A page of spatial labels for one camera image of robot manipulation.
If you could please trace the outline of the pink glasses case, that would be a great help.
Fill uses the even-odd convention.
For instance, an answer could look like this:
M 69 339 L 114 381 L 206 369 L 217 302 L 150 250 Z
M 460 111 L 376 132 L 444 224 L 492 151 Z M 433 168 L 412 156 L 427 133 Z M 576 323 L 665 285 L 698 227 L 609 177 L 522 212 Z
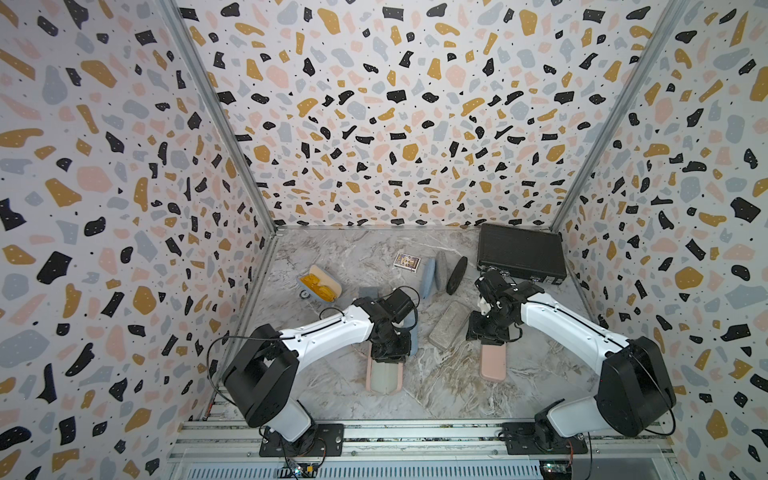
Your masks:
M 367 358 L 366 390 L 379 395 L 393 395 L 403 386 L 404 364 L 374 361 Z
M 503 382 L 507 377 L 507 346 L 483 345 L 480 355 L 480 376 L 490 382 Z

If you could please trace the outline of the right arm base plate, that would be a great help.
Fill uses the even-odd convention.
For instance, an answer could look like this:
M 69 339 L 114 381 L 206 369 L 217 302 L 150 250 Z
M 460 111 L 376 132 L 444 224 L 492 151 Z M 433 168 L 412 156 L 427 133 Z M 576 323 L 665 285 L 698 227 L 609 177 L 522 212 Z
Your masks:
M 587 442 L 578 436 L 562 437 L 544 422 L 507 422 L 501 425 L 497 439 L 509 455 L 586 454 Z

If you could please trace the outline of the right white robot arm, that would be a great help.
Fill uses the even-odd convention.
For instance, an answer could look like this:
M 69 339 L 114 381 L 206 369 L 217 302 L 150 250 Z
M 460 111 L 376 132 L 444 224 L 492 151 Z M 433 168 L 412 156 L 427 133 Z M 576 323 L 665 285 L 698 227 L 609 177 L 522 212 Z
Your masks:
M 576 355 L 599 376 L 597 393 L 579 400 L 556 401 L 534 417 L 538 445 L 578 434 L 611 429 L 636 437 L 677 403 L 659 345 L 640 336 L 612 332 L 562 306 L 542 287 L 508 281 L 488 270 L 475 281 L 478 311 L 472 312 L 466 338 L 505 346 L 509 329 L 536 329 Z

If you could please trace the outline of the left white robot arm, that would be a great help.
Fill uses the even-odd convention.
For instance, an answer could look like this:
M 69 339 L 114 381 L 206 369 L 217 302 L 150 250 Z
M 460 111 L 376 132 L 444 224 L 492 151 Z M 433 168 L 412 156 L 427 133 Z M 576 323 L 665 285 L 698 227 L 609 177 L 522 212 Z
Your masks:
M 265 324 L 243 342 L 223 370 L 231 402 L 252 428 L 267 426 L 287 443 L 314 440 L 317 424 L 291 397 L 296 376 L 314 362 L 347 346 L 370 344 L 371 360 L 403 364 L 418 325 L 417 290 L 401 286 L 379 297 L 361 297 L 344 310 L 299 328 L 278 331 Z

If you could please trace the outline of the grey case with glasses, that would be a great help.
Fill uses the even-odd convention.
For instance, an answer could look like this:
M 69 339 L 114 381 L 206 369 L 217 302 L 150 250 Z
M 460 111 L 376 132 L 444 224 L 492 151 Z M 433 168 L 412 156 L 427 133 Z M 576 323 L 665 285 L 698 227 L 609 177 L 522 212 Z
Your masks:
M 450 276 L 448 258 L 443 250 L 440 250 L 435 256 L 434 281 L 437 292 L 445 292 Z

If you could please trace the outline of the blue case brown lining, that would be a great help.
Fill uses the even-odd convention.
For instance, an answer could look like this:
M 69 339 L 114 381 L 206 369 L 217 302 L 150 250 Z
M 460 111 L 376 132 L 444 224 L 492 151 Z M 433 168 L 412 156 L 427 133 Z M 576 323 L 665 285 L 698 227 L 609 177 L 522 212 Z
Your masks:
M 423 267 L 422 278 L 419 288 L 419 294 L 422 300 L 430 297 L 435 284 L 436 259 L 428 258 Z

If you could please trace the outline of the case with purple glasses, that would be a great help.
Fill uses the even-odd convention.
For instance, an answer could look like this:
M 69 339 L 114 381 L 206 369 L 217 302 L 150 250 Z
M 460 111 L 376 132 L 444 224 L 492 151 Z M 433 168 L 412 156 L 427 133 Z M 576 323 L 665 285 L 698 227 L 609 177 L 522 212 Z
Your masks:
M 414 357 L 417 354 L 419 348 L 418 340 L 418 311 L 412 310 L 408 313 L 406 318 L 402 322 L 402 327 L 405 328 L 410 335 L 410 357 Z

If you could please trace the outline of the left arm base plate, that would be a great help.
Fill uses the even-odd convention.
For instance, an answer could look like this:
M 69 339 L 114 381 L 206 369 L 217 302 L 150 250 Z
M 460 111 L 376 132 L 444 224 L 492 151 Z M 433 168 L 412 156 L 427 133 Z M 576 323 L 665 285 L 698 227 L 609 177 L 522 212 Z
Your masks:
M 277 457 L 339 457 L 344 442 L 343 423 L 313 424 L 295 441 L 287 441 L 277 431 L 264 427 L 259 456 Z

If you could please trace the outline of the grey case mint lining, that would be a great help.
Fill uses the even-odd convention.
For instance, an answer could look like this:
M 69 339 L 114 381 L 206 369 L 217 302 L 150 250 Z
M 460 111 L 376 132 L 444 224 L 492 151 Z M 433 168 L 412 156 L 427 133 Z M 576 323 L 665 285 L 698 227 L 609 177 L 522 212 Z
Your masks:
M 379 298 L 379 293 L 380 290 L 378 287 L 362 286 L 358 289 L 359 298 L 371 298 L 376 300 Z

